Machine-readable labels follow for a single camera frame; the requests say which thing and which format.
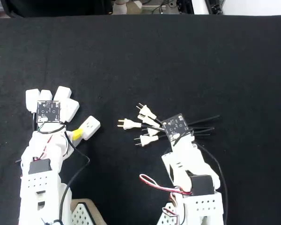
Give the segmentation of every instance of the electronic chip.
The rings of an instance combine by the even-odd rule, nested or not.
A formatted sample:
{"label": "electronic chip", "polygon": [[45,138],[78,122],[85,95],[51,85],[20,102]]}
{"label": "electronic chip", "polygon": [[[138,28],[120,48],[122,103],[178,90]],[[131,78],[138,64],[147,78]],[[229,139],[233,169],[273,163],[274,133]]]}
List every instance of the electronic chip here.
{"label": "electronic chip", "polygon": [[187,123],[181,113],[162,121],[162,124],[170,142],[189,131]]}
{"label": "electronic chip", "polygon": [[37,122],[59,122],[60,102],[59,101],[38,101]]}

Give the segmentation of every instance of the yellow connector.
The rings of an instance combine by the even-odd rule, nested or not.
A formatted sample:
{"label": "yellow connector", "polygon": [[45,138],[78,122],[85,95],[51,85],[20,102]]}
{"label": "yellow connector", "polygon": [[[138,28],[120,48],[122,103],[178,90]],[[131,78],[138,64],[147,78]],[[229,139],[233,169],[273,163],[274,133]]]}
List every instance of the yellow connector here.
{"label": "yellow connector", "polygon": [[77,130],[73,130],[73,141],[77,140],[78,138],[80,138],[82,136],[83,133],[83,129],[77,129]]}

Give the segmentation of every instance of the white plastic bracket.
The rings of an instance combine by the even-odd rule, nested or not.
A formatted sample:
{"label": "white plastic bracket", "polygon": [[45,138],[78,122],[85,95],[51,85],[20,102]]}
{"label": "white plastic bracket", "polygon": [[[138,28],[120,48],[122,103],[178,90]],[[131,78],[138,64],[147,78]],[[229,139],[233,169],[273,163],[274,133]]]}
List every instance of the white plastic bracket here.
{"label": "white plastic bracket", "polygon": [[76,209],[72,213],[73,225],[94,225],[94,221],[89,214],[88,209],[83,203],[77,204]]}
{"label": "white plastic bracket", "polygon": [[[168,210],[177,213],[176,208],[174,207],[173,203],[169,202],[165,205],[165,208]],[[169,217],[164,212],[161,214],[157,225],[177,225],[177,217]]]}

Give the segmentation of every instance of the black tablecloth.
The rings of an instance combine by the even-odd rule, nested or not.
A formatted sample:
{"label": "black tablecloth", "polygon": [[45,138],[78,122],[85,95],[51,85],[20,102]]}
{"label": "black tablecloth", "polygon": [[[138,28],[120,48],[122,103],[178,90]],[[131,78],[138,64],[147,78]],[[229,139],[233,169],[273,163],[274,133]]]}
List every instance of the black tablecloth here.
{"label": "black tablecloth", "polygon": [[[170,186],[160,140],[134,146],[136,103],[187,121],[215,114],[216,135],[199,140],[222,165],[229,223],[281,224],[281,17],[90,16],[0,20],[0,224],[17,224],[19,159],[31,137],[25,90],[70,87],[100,130],[80,149],[91,165],[72,186],[108,224],[155,224],[168,193],[139,181],[146,173]],[[214,162],[205,159],[217,171]],[[73,154],[61,177],[83,163]]]}

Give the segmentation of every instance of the black cable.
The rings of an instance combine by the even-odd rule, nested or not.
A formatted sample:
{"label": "black cable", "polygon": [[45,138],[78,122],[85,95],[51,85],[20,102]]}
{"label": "black cable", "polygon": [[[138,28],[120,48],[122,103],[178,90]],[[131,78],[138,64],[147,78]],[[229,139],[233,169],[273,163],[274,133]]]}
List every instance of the black cable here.
{"label": "black cable", "polygon": [[212,130],[214,130],[214,127],[209,128],[209,129],[205,129],[205,130],[195,131],[194,134],[195,134],[195,135],[196,135],[196,134],[201,134],[201,133],[205,133],[205,132],[207,132],[207,131],[212,131]]}
{"label": "black cable", "polygon": [[60,201],[60,207],[59,207],[59,221],[62,220],[63,204],[64,204],[64,200],[65,200],[65,197],[66,197],[66,194],[67,194],[67,191],[68,191],[70,185],[73,183],[73,181],[75,180],[75,178],[79,175],[79,173],[80,173],[85,167],[87,167],[87,166],[89,165],[89,162],[90,162],[89,157],[87,157],[85,154],[83,154],[82,152],[80,152],[80,151],[73,145],[73,143],[70,141],[70,138],[68,137],[66,131],[65,131],[65,137],[66,137],[67,141],[69,142],[69,144],[72,146],[72,148],[73,148],[76,152],[78,152],[81,156],[85,157],[85,158],[87,159],[87,162],[86,162],[86,164],[85,164],[83,167],[81,167],[81,168],[74,174],[74,176],[70,179],[70,181],[69,181],[68,184],[67,184],[67,187],[66,187],[66,189],[65,189],[65,191],[64,191],[64,194],[62,195],[62,198],[61,198],[61,201]]}
{"label": "black cable", "polygon": [[183,203],[183,208],[184,208],[184,217],[183,217],[182,223],[180,223],[179,225],[182,225],[182,224],[184,224],[184,222],[185,222],[185,204],[184,204],[184,203]]}
{"label": "black cable", "polygon": [[156,118],[155,120],[162,125],[162,122],[158,118]]}
{"label": "black cable", "polygon": [[141,127],[142,127],[142,128],[150,128],[150,129],[153,129],[153,130],[158,130],[158,131],[164,132],[164,129],[162,129],[162,128],[153,127],[153,126],[150,126],[150,125],[147,125],[147,124],[141,124]]}
{"label": "black cable", "polygon": [[227,184],[226,184],[226,181],[225,181],[225,178],[224,178],[224,174],[222,172],[222,169],[221,169],[221,166],[220,166],[220,163],[219,161],[217,161],[217,159],[206,149],[204,148],[202,145],[198,144],[197,142],[193,142],[195,143],[199,149],[205,151],[217,164],[218,168],[219,168],[219,171],[220,171],[220,176],[222,178],[222,182],[223,182],[223,186],[224,186],[224,192],[225,192],[225,217],[224,217],[224,224],[227,225],[227,219],[228,219],[228,189],[227,189]]}
{"label": "black cable", "polygon": [[207,10],[208,10],[208,13],[213,14],[209,0],[205,0],[205,4],[206,4]]}
{"label": "black cable", "polygon": [[32,131],[36,131],[37,130],[37,113],[34,112],[32,114]]}
{"label": "black cable", "polygon": [[189,124],[187,124],[188,126],[191,126],[193,124],[197,124],[197,123],[202,123],[202,122],[207,122],[209,120],[214,120],[214,119],[217,119],[219,118],[221,115],[216,115],[216,116],[212,116],[212,117],[208,117],[208,118],[205,118],[205,119],[201,119],[201,120],[197,120],[197,121],[194,121],[194,122],[191,122]]}
{"label": "black cable", "polygon": [[197,130],[204,130],[204,129],[209,129],[209,128],[214,128],[214,127],[188,127],[190,129],[197,129]]}
{"label": "black cable", "polygon": [[65,125],[62,125],[60,128],[56,129],[56,130],[52,130],[52,131],[40,131],[40,129],[42,128],[44,124],[42,124],[39,128],[38,128],[38,132],[43,134],[43,135],[48,135],[48,134],[53,134],[53,133],[56,133],[56,132],[59,132],[61,131],[63,128],[65,128],[66,126]]}

